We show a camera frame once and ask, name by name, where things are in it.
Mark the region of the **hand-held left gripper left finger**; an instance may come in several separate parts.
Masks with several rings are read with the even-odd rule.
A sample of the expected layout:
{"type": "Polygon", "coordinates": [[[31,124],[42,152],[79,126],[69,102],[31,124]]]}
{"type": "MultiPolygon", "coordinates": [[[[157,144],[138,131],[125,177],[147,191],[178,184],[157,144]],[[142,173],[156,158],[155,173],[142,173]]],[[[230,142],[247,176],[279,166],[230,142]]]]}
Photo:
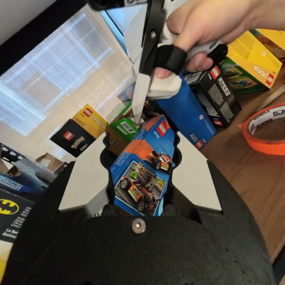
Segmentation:
{"type": "Polygon", "coordinates": [[[71,171],[59,204],[59,212],[82,209],[88,217],[100,216],[115,200],[109,168],[109,133],[103,133],[82,154],[71,171]]]}

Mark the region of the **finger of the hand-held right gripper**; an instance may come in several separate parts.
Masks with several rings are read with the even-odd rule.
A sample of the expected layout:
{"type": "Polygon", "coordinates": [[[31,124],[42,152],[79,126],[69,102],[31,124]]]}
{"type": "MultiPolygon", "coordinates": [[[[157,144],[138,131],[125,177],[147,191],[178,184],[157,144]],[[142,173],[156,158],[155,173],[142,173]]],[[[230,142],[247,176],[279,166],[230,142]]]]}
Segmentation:
{"type": "Polygon", "coordinates": [[[137,80],[132,100],[132,112],[134,115],[134,122],[136,124],[140,124],[144,102],[146,100],[146,96],[150,89],[152,79],[153,79],[153,74],[149,76],[143,73],[138,73],[137,75],[137,80]]]}

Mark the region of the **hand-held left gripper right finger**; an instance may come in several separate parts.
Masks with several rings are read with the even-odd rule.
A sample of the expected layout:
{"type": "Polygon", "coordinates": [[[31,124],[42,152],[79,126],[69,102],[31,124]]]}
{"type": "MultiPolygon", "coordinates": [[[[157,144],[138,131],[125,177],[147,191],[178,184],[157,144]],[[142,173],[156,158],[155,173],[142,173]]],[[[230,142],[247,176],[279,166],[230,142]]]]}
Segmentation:
{"type": "Polygon", "coordinates": [[[170,172],[170,201],[180,212],[222,212],[208,160],[180,131],[176,137],[178,162],[170,172]]]}

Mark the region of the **small blue toy car box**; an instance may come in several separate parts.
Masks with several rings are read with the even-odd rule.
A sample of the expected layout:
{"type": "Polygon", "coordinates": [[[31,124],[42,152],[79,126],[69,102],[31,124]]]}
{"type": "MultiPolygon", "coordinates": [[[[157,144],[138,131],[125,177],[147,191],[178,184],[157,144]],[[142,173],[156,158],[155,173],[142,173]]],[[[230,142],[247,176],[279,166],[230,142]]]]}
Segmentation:
{"type": "Polygon", "coordinates": [[[115,205],[133,216],[161,216],[175,132],[164,115],[148,120],[110,167],[115,205]]]}

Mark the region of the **orange tape roll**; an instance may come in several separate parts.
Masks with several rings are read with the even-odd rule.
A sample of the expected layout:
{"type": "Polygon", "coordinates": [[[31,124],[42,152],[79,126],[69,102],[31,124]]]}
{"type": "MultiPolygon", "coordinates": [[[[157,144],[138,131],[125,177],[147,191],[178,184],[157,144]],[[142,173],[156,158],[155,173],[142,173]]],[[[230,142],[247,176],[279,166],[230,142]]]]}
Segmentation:
{"type": "Polygon", "coordinates": [[[275,104],[254,113],[239,125],[247,144],[254,150],[268,155],[285,155],[285,141],[266,141],[254,137],[257,128],[276,119],[285,117],[285,103],[275,104]]]}

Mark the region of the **black bat logo box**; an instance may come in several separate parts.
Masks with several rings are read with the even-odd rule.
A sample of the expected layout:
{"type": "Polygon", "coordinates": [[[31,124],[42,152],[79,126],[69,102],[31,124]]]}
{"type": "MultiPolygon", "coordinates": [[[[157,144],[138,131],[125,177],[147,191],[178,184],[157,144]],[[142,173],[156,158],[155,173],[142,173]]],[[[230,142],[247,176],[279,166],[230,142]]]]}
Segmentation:
{"type": "Polygon", "coordinates": [[[35,202],[48,184],[35,176],[0,174],[0,238],[14,243],[35,202]]]}

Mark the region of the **person's right forearm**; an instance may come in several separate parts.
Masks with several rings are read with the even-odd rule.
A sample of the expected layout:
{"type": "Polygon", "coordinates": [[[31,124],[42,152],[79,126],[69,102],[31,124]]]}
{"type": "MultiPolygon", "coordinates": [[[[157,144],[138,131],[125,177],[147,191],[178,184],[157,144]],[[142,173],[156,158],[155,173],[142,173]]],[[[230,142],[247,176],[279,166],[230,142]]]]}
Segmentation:
{"type": "Polygon", "coordinates": [[[285,30],[285,1],[258,1],[255,10],[255,28],[285,30]]]}

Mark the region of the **person's right hand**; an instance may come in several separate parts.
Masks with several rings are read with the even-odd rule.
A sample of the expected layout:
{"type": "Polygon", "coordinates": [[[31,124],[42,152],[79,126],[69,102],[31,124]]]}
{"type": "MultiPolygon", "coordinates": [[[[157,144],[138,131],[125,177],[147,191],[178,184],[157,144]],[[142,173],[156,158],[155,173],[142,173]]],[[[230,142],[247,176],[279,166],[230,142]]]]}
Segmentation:
{"type": "Polygon", "coordinates": [[[167,18],[177,35],[175,47],[189,52],[197,44],[220,39],[225,44],[245,31],[266,27],[265,1],[188,1],[167,18]]]}

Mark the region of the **green box with barcode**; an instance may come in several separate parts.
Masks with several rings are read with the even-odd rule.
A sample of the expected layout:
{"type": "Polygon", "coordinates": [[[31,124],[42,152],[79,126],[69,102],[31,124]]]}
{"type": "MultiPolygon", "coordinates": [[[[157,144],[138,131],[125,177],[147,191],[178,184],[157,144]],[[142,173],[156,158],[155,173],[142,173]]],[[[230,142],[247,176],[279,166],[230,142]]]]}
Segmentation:
{"type": "Polygon", "coordinates": [[[132,141],[132,139],[138,133],[139,125],[135,124],[132,101],[124,102],[124,108],[122,110],[115,110],[111,113],[114,118],[111,119],[109,127],[115,131],[126,142],[132,141]]]}

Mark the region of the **open brown cardboard box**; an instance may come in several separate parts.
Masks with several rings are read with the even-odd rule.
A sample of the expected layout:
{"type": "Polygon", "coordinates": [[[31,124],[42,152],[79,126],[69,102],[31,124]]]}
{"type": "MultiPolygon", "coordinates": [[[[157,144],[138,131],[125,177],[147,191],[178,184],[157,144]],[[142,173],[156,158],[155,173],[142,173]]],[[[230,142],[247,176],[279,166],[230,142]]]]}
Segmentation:
{"type": "Polygon", "coordinates": [[[56,172],[57,169],[65,164],[65,162],[62,162],[49,153],[38,157],[35,161],[53,172],[56,172]]]}

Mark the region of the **black box yellow logo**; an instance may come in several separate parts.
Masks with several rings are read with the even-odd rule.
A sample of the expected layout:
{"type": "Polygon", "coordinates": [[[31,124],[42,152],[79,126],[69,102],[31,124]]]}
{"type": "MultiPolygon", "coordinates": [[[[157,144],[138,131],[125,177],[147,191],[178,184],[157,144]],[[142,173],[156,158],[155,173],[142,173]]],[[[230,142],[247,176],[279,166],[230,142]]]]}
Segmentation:
{"type": "Polygon", "coordinates": [[[77,158],[96,139],[72,119],[69,119],[54,135],[51,136],[50,140],[77,158]]]}

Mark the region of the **large blue toy box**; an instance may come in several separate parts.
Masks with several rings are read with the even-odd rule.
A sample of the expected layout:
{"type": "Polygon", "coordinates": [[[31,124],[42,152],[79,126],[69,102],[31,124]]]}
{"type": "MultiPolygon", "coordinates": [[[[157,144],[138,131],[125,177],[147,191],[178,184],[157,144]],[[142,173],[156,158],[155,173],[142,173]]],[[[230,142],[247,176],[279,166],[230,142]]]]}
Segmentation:
{"type": "Polygon", "coordinates": [[[182,74],[174,74],[163,80],[154,79],[146,96],[141,119],[155,113],[164,114],[199,151],[217,133],[182,74]]]}

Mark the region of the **yellow toy box brown side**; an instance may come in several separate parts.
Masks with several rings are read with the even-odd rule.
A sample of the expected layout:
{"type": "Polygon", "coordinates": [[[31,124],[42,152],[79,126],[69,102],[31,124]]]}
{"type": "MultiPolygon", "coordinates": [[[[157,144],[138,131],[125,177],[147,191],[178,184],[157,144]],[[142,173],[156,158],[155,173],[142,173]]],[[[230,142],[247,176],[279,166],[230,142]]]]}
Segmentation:
{"type": "Polygon", "coordinates": [[[127,130],[123,126],[118,126],[117,123],[109,125],[90,105],[86,105],[72,120],[95,140],[101,134],[109,133],[109,150],[115,156],[119,156],[131,141],[127,130]]]}

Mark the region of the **black racing toy box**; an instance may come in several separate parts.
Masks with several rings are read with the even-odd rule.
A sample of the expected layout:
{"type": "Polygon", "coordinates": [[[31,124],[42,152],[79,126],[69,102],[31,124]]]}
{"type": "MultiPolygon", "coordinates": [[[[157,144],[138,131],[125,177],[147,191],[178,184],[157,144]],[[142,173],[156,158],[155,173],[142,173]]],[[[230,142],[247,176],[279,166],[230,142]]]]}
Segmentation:
{"type": "Polygon", "coordinates": [[[228,128],[241,107],[219,66],[204,72],[186,73],[183,77],[212,123],[228,128]]]}

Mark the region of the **yellow toy box green picture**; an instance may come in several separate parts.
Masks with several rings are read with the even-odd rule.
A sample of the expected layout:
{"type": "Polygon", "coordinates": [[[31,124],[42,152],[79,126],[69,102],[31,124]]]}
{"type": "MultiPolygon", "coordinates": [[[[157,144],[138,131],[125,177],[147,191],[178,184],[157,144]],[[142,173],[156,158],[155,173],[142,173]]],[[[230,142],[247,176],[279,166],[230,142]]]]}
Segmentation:
{"type": "Polygon", "coordinates": [[[285,31],[254,29],[228,45],[220,63],[235,95],[270,90],[285,60],[285,31]]]}

